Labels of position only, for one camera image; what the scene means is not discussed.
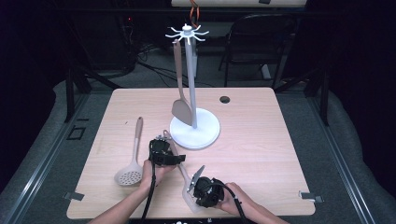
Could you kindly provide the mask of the dark equipment with red light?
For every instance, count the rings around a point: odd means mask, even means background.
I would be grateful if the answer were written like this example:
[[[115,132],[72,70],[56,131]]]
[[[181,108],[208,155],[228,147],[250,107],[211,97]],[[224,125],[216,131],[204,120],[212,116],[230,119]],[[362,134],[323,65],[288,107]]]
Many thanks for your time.
[[[126,50],[126,63],[123,68],[125,73],[131,73],[135,69],[136,52],[134,47],[134,24],[131,16],[117,16],[117,23],[120,28],[121,39]]]

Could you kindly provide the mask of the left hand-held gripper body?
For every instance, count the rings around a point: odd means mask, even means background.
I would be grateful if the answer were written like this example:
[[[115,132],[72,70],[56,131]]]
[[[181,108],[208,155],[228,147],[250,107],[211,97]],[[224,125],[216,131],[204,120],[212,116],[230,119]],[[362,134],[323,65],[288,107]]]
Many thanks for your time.
[[[148,158],[154,164],[159,166],[176,164],[174,155],[170,150],[170,144],[162,136],[159,135],[151,140],[148,149]]]

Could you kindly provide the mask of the person's left hand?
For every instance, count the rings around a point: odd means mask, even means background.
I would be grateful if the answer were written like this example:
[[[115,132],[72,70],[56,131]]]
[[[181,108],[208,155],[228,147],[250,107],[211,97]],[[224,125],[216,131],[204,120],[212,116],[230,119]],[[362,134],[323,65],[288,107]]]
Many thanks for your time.
[[[143,176],[138,187],[138,191],[143,194],[149,194],[151,184],[158,186],[164,177],[173,171],[175,166],[158,166],[151,163],[150,160],[145,160],[143,165]]]

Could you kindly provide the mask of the beige solid spatula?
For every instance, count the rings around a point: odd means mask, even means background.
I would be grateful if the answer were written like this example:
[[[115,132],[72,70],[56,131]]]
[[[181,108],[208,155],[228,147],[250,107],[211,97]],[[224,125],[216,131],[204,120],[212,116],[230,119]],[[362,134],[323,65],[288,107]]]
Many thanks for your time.
[[[173,51],[174,51],[175,67],[177,74],[177,89],[179,93],[179,98],[173,102],[172,114],[174,115],[175,118],[179,119],[181,122],[191,126],[192,113],[191,113],[191,107],[183,91],[181,47],[177,39],[173,41]]]

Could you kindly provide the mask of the metal table bracket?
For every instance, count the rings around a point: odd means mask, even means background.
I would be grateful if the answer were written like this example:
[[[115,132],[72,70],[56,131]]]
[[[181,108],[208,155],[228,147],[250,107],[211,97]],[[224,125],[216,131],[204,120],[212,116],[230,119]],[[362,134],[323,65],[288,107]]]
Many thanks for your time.
[[[316,195],[315,193],[312,193],[312,192],[300,191],[299,196],[303,200],[308,200],[313,203],[323,203],[324,202],[323,198],[320,195]]]
[[[84,198],[84,194],[77,193],[77,192],[66,192],[64,194],[64,198],[66,200],[75,200],[75,201],[81,201]]]

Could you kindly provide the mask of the beige perforated skimmer spoon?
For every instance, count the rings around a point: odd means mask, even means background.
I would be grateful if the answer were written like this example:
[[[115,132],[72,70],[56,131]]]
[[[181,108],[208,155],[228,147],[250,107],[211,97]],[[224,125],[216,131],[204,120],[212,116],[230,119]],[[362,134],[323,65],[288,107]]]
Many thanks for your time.
[[[132,160],[129,165],[120,169],[114,176],[114,180],[121,186],[130,186],[138,183],[143,176],[143,167],[138,164],[137,153],[143,129],[143,118],[139,117],[136,121],[134,132],[134,149]]]

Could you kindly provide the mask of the person's right hand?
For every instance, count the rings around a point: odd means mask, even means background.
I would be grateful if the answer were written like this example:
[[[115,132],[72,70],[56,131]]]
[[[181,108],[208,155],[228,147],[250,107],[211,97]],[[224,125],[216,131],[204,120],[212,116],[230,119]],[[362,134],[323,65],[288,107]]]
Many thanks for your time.
[[[224,199],[219,202],[216,207],[231,215],[240,216],[239,208],[241,208],[243,211],[241,206],[242,201],[248,201],[251,199],[236,183],[226,183],[225,186],[231,190],[233,195],[228,190],[225,190]]]

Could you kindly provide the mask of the black metal stand frame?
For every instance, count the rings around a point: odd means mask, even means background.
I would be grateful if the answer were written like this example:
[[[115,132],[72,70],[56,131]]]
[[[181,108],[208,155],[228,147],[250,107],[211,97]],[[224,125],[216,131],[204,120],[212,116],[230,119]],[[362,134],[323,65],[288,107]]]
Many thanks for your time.
[[[292,78],[286,84],[276,87],[275,92],[279,93],[286,91],[306,79],[308,80],[308,83],[305,86],[304,95],[306,97],[314,97],[318,92],[320,92],[319,117],[322,122],[328,126],[329,75],[325,69],[316,68],[300,77]]]
[[[92,91],[92,86],[88,82],[91,77],[112,90],[119,89],[120,85],[113,83],[105,77],[100,76],[98,73],[82,66],[77,65],[71,67],[65,74],[65,89],[66,89],[66,117],[65,122],[68,122],[75,114],[75,90],[77,87],[83,94],[88,94]]]

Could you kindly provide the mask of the beige slotted spatula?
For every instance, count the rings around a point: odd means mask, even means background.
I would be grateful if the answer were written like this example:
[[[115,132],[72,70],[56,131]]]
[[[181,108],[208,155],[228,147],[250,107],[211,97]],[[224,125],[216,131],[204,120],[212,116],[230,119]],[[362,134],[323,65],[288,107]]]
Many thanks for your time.
[[[170,149],[171,149],[173,155],[177,156],[178,155],[177,148],[176,148],[176,145],[171,137],[171,134],[167,130],[164,130],[163,135],[165,137],[165,140],[170,144]],[[191,178],[188,175],[187,170],[185,169],[182,162],[177,167],[184,178],[184,186],[183,186],[183,190],[182,190],[183,200],[185,201],[186,205],[190,208],[190,210],[194,214],[202,212],[203,208],[200,207],[188,193],[188,188],[191,183]]]

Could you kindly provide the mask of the white utensil rack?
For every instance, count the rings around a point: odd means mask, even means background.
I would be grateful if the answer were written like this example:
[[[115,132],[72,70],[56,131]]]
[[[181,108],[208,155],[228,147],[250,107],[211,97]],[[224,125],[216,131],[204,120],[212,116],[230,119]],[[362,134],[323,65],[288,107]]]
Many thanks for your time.
[[[209,147],[218,139],[220,134],[219,119],[209,110],[199,108],[196,104],[195,78],[198,61],[196,42],[203,42],[200,35],[207,35],[207,32],[199,33],[200,28],[201,26],[193,28],[184,24],[180,30],[171,28],[175,32],[174,35],[166,35],[166,37],[174,40],[177,39],[180,47],[181,43],[184,43],[185,48],[190,99],[185,97],[191,107],[192,125],[187,125],[173,117],[170,122],[170,134],[178,145],[188,150],[200,150]]]

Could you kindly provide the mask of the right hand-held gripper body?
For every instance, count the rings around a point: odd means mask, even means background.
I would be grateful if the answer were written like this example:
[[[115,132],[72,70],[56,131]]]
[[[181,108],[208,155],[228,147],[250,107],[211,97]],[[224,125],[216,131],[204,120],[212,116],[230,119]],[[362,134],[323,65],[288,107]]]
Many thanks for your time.
[[[192,176],[187,192],[195,204],[208,208],[215,207],[224,200],[224,184],[216,178],[202,176],[205,166],[202,165]]]

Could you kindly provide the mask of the black folding chair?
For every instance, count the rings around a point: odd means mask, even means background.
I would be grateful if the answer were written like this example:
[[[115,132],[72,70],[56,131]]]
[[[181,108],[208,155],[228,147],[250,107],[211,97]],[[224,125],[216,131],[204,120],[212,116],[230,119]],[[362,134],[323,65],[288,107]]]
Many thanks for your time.
[[[228,86],[230,65],[275,64],[272,88],[279,77],[285,47],[297,28],[289,14],[250,14],[233,23],[226,37],[219,69],[225,64],[224,86]]]

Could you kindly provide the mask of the aluminium floor rail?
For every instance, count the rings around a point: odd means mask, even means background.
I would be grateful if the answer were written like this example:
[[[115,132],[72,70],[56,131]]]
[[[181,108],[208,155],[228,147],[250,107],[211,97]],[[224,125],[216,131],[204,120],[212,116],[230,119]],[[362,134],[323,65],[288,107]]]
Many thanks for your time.
[[[332,134],[331,128],[324,123],[319,114],[319,105],[317,100],[315,98],[308,97],[307,102],[311,110],[314,112],[316,121],[320,129],[323,131],[328,144],[330,145],[329,153],[332,157],[337,172],[342,179],[348,197],[352,202],[355,211],[361,221],[361,224],[376,224],[375,219],[361,194],[361,190],[357,185],[353,174],[350,172],[350,169],[340,150],[340,147],[338,146]]]
[[[89,96],[80,95],[75,101],[75,112],[64,122],[66,107],[58,98],[49,119],[22,160],[14,176],[0,193],[0,224],[19,224],[33,198],[46,179],[73,122]]]

